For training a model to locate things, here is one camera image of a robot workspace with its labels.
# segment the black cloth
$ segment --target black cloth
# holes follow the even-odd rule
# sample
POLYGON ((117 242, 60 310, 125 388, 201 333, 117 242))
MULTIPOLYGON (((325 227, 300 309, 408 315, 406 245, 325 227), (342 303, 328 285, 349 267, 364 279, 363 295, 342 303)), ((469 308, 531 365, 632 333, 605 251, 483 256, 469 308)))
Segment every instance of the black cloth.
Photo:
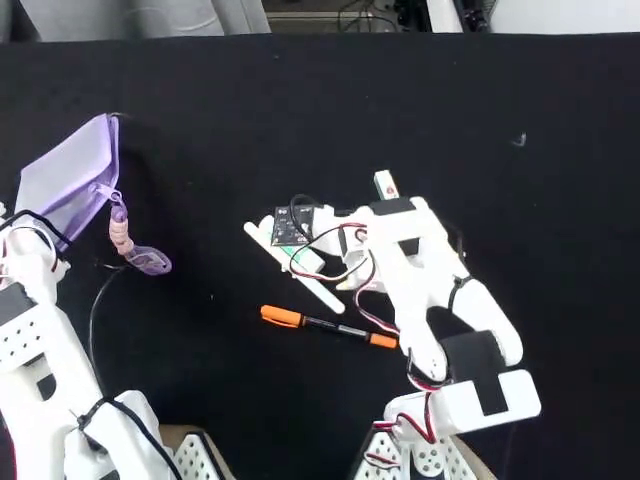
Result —
MULTIPOLYGON (((239 478, 328 479, 346 476, 370 422, 412 390, 405 359, 263 322, 262 304, 333 316, 242 225, 299 192, 367 204, 373 173, 390 168, 464 233, 472 274, 522 336, 543 412, 513 434, 508 477, 618 478, 640 310, 638 51, 637 35, 3 46, 0 192, 10 203, 20 168, 91 116, 132 115, 130 230, 175 270, 127 273, 107 293, 96 325, 107 393, 140 389, 161 422, 206 427, 239 478)), ((117 261, 106 222, 74 246, 59 286, 82 339, 109 273, 93 258, 117 261)), ((351 307, 344 318, 372 328, 351 307)), ((500 476, 508 434, 463 438, 500 476)))

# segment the circuit board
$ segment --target circuit board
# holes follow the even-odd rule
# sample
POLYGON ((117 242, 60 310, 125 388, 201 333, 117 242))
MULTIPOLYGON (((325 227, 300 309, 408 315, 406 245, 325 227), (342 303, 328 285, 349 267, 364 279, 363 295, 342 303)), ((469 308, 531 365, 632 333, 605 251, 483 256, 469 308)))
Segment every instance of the circuit board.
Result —
MULTIPOLYGON (((293 210, 296 220, 302 229, 309 234, 313 226, 313 209, 313 205, 296 205, 293 210)), ((274 247, 295 247, 308 243, 305 236, 300 233, 294 225, 291 214, 289 213, 289 207, 276 207, 273 217, 271 245, 274 247)))

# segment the purple bag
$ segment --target purple bag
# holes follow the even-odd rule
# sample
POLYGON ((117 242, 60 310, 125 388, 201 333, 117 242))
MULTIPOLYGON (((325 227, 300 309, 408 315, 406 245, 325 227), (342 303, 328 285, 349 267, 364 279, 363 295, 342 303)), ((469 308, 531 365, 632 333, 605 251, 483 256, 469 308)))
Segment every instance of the purple bag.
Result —
MULTIPOLYGON (((116 190, 120 174, 118 135, 118 117, 103 113, 26 166, 20 176, 15 211, 39 213, 74 240, 109 200, 109 230, 117 229, 119 238, 125 235, 131 246, 123 249, 116 244, 118 251, 144 273, 168 273, 171 261, 166 255, 152 247, 134 245, 128 238, 126 207, 122 194, 116 190)), ((56 247, 64 251, 68 245, 56 239, 56 247)))

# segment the orange marker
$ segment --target orange marker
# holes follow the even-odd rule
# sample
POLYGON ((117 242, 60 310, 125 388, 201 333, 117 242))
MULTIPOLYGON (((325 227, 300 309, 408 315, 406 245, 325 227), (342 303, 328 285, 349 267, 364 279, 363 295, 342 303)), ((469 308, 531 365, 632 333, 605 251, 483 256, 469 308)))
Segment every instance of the orange marker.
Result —
POLYGON ((394 337, 365 332, 358 328, 351 328, 346 325, 327 322, 326 320, 320 320, 319 318, 307 317, 301 313, 272 307, 271 305, 263 305, 260 309, 260 314, 267 322, 274 323, 280 327, 298 328, 312 325, 314 327, 324 328, 325 330, 332 330, 334 332, 344 333, 345 335, 359 337, 365 342, 370 343, 371 345, 378 345, 379 347, 396 348, 398 346, 398 340, 394 337))

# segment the perforated metal bracket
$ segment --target perforated metal bracket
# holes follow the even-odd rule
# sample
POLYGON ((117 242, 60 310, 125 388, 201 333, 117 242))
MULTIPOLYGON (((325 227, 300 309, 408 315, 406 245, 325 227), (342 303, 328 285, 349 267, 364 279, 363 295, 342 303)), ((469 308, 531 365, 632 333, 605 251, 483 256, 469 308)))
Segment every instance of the perforated metal bracket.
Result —
POLYGON ((36 306, 0 327, 0 373, 24 365, 44 351, 36 306))
MULTIPOLYGON (((401 454, 395 442, 388 433, 378 432, 371 438, 371 443, 364 451, 364 454, 372 454, 384 457, 391 462, 400 464, 401 454)), ((362 463, 358 467, 354 479, 358 480, 400 480, 400 467, 381 468, 376 462, 368 463, 362 459, 362 463)))
POLYGON ((224 480, 218 473, 216 460, 205 442, 197 434, 184 437, 173 457, 183 480, 224 480))
POLYGON ((425 441, 415 442, 405 450, 411 455, 414 472, 411 474, 402 472, 401 465, 410 465, 407 459, 402 458, 400 450, 388 433, 376 433, 365 453, 382 455, 389 460, 398 463, 398 467, 382 469, 371 465, 363 458, 356 470, 354 480, 402 480, 406 478, 429 479, 438 478, 444 480, 477 480, 476 475, 465 461, 460 450, 451 441, 451 438, 441 438, 438 443, 431 445, 425 441))

